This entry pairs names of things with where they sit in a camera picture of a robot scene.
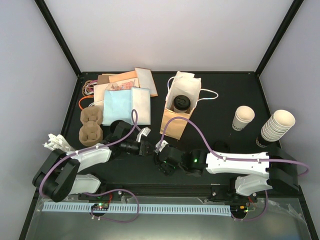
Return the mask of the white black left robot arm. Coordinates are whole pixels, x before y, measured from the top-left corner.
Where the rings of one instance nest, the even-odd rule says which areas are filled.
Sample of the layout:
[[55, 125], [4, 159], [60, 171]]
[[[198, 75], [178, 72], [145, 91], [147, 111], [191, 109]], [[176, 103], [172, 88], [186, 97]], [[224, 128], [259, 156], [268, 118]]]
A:
[[149, 127], [140, 129], [117, 120], [111, 124], [110, 134], [94, 146], [70, 152], [52, 150], [33, 177], [32, 184], [39, 193], [56, 203], [69, 195], [83, 193], [101, 200], [107, 195], [107, 186], [97, 176], [81, 175], [81, 171], [111, 161], [121, 153], [151, 155], [152, 146], [145, 140], [150, 132]]

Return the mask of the single white paper cup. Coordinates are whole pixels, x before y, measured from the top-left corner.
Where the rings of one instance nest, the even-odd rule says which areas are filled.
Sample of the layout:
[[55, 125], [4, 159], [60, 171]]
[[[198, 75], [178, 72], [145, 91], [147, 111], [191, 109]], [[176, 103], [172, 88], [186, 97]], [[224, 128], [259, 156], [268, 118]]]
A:
[[188, 111], [188, 109], [179, 109], [179, 108], [176, 108], [175, 106], [173, 107], [173, 111], [175, 113], [186, 113]]

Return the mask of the brown paper takeout bag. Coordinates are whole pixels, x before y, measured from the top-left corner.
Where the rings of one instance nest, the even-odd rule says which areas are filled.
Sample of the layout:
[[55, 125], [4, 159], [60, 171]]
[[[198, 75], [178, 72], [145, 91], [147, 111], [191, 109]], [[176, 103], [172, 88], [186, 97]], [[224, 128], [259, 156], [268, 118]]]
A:
[[165, 98], [164, 112], [161, 121], [160, 133], [179, 140], [185, 130], [187, 122], [183, 119], [175, 119], [166, 124], [174, 117], [190, 119], [197, 104], [201, 91], [206, 91], [213, 96], [204, 97], [203, 100], [214, 100], [219, 94], [213, 90], [202, 88], [200, 78], [195, 78], [193, 73], [178, 71], [167, 82], [168, 93]]

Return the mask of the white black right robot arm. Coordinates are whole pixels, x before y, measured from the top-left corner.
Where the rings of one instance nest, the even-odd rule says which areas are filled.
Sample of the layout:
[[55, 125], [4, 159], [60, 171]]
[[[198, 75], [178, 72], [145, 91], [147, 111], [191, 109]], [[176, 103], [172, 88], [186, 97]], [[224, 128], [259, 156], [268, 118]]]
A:
[[194, 177], [200, 177], [204, 172], [212, 175], [236, 174], [235, 180], [227, 189], [228, 198], [234, 202], [260, 191], [274, 190], [284, 194], [299, 191], [295, 161], [272, 161], [268, 152], [212, 153], [201, 149], [184, 152], [165, 145], [156, 148], [155, 159], [165, 175], [173, 174], [176, 169]]

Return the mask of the black plastic cup lid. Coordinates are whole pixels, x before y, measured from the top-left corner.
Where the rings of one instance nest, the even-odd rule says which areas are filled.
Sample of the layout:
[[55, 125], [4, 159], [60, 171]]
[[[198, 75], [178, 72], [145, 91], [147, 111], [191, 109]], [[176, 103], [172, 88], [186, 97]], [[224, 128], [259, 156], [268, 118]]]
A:
[[186, 110], [190, 108], [191, 101], [185, 95], [178, 95], [173, 100], [173, 106], [180, 110]]

